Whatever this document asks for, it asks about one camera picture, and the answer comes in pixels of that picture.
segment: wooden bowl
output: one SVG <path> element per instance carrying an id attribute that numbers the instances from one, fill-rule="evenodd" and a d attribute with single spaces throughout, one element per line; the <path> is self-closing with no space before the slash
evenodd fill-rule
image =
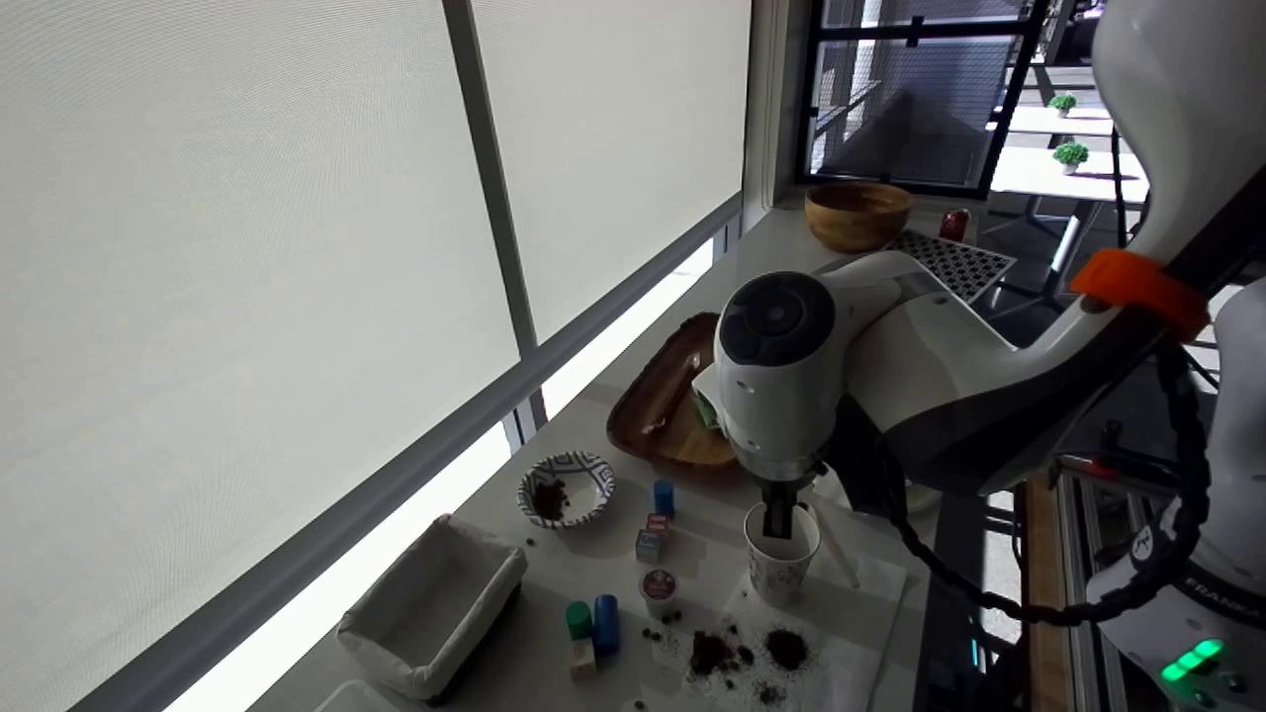
<path id="1" fill-rule="evenodd" d="M 871 252 L 901 234 L 910 194 L 881 182 L 851 180 L 817 185 L 804 196 L 809 232 L 827 250 Z"/>

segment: glass window pane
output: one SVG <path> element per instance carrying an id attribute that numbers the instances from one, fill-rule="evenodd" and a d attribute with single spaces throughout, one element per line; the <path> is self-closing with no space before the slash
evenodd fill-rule
<path id="1" fill-rule="evenodd" d="M 975 188 L 1013 42 L 822 43 L 810 172 Z"/>
<path id="2" fill-rule="evenodd" d="M 827 0 L 822 27 L 880 27 L 910 24 L 923 16 L 928 24 L 1018 20 L 1025 0 Z"/>

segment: coffee grounds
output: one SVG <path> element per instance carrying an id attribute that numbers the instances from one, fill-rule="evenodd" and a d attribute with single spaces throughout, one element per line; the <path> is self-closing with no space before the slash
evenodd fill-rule
<path id="1" fill-rule="evenodd" d="M 784 670 L 798 669 L 809 656 L 804 639 L 784 628 L 772 630 L 765 636 L 765 650 L 770 651 L 770 656 Z"/>
<path id="2" fill-rule="evenodd" d="M 771 685 L 770 683 L 758 683 L 756 685 L 756 698 L 765 704 L 777 704 L 782 702 L 782 688 Z"/>
<path id="3" fill-rule="evenodd" d="M 695 647 L 690 654 L 690 671 L 705 678 L 715 669 L 724 670 L 734 651 L 718 636 L 695 631 Z"/>
<path id="4" fill-rule="evenodd" d="M 537 483 L 537 489 L 532 490 L 532 508 L 542 519 L 558 521 L 562 518 L 562 503 L 567 499 L 563 493 L 566 485 L 562 480 L 551 484 Z"/>

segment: paper cup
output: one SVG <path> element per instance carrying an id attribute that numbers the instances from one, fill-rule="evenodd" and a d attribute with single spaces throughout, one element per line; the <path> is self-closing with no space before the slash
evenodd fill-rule
<path id="1" fill-rule="evenodd" d="M 752 588 L 771 606 L 795 599 L 804 584 L 813 555 L 822 546 L 818 521 L 803 507 L 791 508 L 791 538 L 772 538 L 761 533 L 765 503 L 747 511 L 743 533 L 747 537 L 747 575 Z"/>

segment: white basket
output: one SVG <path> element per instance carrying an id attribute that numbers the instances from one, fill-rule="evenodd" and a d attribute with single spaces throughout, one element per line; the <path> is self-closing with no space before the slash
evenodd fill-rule
<path id="1" fill-rule="evenodd" d="M 343 616 L 338 642 L 367 675 L 439 704 L 527 569 L 522 549 L 446 514 Z"/>

